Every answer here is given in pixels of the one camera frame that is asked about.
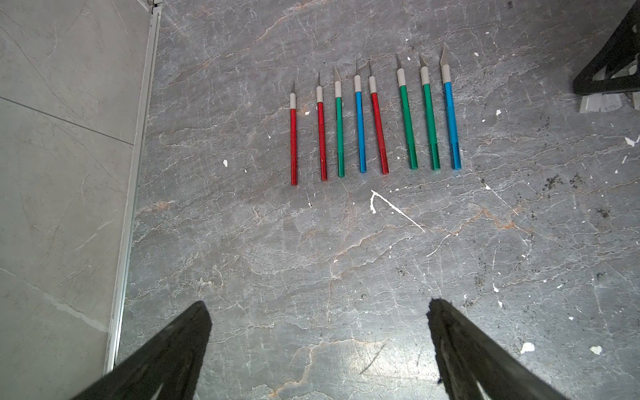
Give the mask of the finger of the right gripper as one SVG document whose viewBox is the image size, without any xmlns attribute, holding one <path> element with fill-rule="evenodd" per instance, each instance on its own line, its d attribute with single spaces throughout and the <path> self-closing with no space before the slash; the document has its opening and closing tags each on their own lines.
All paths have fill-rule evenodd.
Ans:
<svg viewBox="0 0 640 400">
<path fill-rule="evenodd" d="M 639 91 L 639 70 L 615 78 L 639 55 L 639 1 L 630 8 L 620 25 L 598 54 L 573 80 L 576 95 L 629 93 Z"/>
</svg>

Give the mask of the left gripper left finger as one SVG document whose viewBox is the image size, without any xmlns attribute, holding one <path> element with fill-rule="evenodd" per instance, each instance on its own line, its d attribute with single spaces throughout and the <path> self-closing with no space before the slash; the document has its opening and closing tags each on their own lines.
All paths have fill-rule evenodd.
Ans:
<svg viewBox="0 0 640 400">
<path fill-rule="evenodd" d="M 212 321 L 197 301 L 76 399 L 192 399 Z"/>
</svg>

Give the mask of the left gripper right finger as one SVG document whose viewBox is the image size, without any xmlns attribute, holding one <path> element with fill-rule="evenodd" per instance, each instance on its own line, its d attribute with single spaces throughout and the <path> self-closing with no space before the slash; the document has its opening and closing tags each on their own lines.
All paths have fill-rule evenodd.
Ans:
<svg viewBox="0 0 640 400">
<path fill-rule="evenodd" d="M 440 378 L 451 399 L 564 399 L 527 370 L 449 301 L 427 313 Z"/>
</svg>

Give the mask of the blue carving knife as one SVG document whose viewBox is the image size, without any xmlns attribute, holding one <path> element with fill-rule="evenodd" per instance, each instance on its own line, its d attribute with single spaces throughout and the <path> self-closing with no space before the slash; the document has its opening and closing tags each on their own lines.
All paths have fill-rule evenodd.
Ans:
<svg viewBox="0 0 640 400">
<path fill-rule="evenodd" d="M 462 168 L 462 160 L 459 149 L 458 127 L 453 101 L 452 76 L 448 61 L 448 49 L 446 46 L 443 46 L 443 53 L 440 59 L 440 67 L 442 74 L 443 91 L 445 96 L 445 109 L 447 116 L 452 168 L 454 170 L 460 170 Z"/>
<path fill-rule="evenodd" d="M 358 130 L 358 157 L 359 157 L 359 170 L 361 173 L 367 171 L 367 157 L 366 157 L 366 143 L 365 143 L 365 131 L 364 131 L 364 118 L 363 118 L 363 94 L 362 94 L 362 80 L 359 72 L 358 64 L 356 64 L 356 71 L 353 77 L 354 91 L 355 91 L 355 105 L 357 116 L 357 130 Z"/>
</svg>

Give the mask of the green carving knife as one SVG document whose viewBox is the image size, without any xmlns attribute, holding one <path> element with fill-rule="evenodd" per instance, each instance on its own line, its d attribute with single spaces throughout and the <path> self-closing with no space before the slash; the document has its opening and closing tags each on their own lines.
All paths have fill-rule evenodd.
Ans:
<svg viewBox="0 0 640 400">
<path fill-rule="evenodd" d="M 340 178 L 344 178 L 345 177 L 345 158 L 344 158 L 344 136 L 343 136 L 342 80 L 337 68 L 334 68 L 334 96 L 335 96 L 335 107 L 336 107 L 338 176 Z"/>
<path fill-rule="evenodd" d="M 398 54 L 395 54 L 397 63 L 397 79 L 400 93 L 400 99 L 403 110 L 403 125 L 405 131 L 405 137 L 408 145 L 408 160 L 411 170 L 418 169 L 418 157 L 416 153 L 415 139 L 413 134 L 413 124 L 410 112 L 410 106 L 408 101 L 408 90 L 405 78 L 405 71 L 401 64 Z"/>
<path fill-rule="evenodd" d="M 420 75 L 423 86 L 424 109 L 428 133 L 428 145 L 430 148 L 432 170 L 440 170 L 440 159 L 438 151 L 437 130 L 435 125 L 435 116 L 433 112 L 433 99 L 431 94 L 430 79 L 428 75 L 428 66 L 424 57 L 418 55 L 420 61 Z"/>
</svg>

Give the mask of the red carving knife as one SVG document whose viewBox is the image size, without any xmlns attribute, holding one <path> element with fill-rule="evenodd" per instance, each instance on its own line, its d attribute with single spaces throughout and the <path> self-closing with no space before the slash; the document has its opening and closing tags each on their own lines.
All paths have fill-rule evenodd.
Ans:
<svg viewBox="0 0 640 400">
<path fill-rule="evenodd" d="M 290 113 L 290 168 L 291 185 L 298 185 L 298 144 L 297 144 L 297 97 L 295 93 L 295 83 L 293 83 L 289 95 Z"/>
<path fill-rule="evenodd" d="M 321 180 L 327 181 L 328 180 L 328 164 L 327 164 L 327 153 L 326 153 L 323 86 L 321 85 L 320 74 L 318 74 L 318 79 L 317 79 L 316 100 L 317 100 L 317 113 L 318 113 L 318 150 L 319 150 L 319 159 L 320 159 Z"/>
<path fill-rule="evenodd" d="M 370 98 L 371 98 L 372 107 L 373 107 L 373 118 L 374 118 L 374 124 L 375 124 L 376 135 L 377 135 L 378 151 L 380 156 L 382 175 L 387 175 L 389 174 L 388 157 L 386 152 L 386 143 L 383 135 L 383 124 L 382 124 L 382 118 L 381 118 L 381 113 L 379 108 L 376 78 L 373 74 L 372 65 L 373 65 L 372 60 L 371 59 L 368 60 L 369 91 L 370 91 Z"/>
</svg>

